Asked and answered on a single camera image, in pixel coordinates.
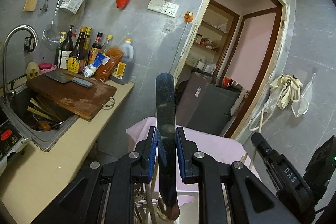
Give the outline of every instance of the cutting board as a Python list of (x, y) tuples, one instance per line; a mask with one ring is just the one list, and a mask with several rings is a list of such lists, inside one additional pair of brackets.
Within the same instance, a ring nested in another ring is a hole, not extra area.
[(39, 75), (26, 82), (26, 85), (43, 97), (48, 98), (59, 106), (90, 121), (106, 104), (110, 97), (115, 95), (117, 88), (86, 78), (82, 75), (69, 72), (64, 69), (57, 69), (72, 77), (81, 78), (92, 83), (92, 87), (86, 88), (73, 82), (62, 84), (46, 75)]

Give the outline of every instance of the red button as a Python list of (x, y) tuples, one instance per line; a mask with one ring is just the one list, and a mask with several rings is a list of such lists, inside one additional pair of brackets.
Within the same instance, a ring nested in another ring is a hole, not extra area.
[(7, 129), (4, 133), (2, 133), (1, 141), (6, 140), (10, 135), (12, 135), (12, 131), (10, 129)]

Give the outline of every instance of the stainless steel sink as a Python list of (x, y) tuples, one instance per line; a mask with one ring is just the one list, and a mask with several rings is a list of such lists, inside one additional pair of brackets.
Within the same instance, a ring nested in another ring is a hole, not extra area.
[(26, 84), (15, 89), (16, 95), (5, 103), (3, 97), (0, 99), (0, 106), (10, 119), (12, 124), (24, 137), (31, 137), (32, 141), (42, 150), (49, 151), (59, 138), (67, 131), (67, 129), (78, 119), (78, 115), (74, 115), (68, 110), (61, 108), (63, 115), (68, 119), (60, 125), (59, 128), (51, 131), (39, 131), (36, 120), (33, 114), (27, 110), (27, 107), (32, 107), (29, 100), (37, 95), (35, 91), (26, 86)]

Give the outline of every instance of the countertop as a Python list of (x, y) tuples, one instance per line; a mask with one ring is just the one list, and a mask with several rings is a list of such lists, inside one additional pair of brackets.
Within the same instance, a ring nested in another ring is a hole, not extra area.
[(17, 224), (30, 224), (76, 176), (90, 149), (134, 83), (115, 86), (113, 108), (102, 109), (90, 121), (79, 118), (49, 151), (30, 142), (0, 177), (0, 198)]

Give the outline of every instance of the metal screw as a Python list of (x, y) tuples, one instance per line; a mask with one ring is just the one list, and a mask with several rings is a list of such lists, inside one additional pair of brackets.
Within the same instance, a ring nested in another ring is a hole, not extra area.
[(90, 163), (91, 169), (97, 169), (100, 166), (100, 163), (98, 161), (93, 161)]
[(139, 153), (138, 152), (131, 152), (128, 154), (128, 156), (131, 158), (131, 159), (137, 159), (139, 157)]
[(233, 166), (234, 166), (235, 168), (237, 168), (237, 169), (241, 169), (241, 168), (244, 167), (244, 164), (243, 164), (241, 161), (235, 161), (235, 162), (233, 163)]
[(196, 158), (201, 159), (201, 158), (204, 158), (204, 153), (203, 153), (203, 152), (200, 152), (200, 151), (197, 151), (197, 152), (195, 152), (194, 156), (195, 156)]

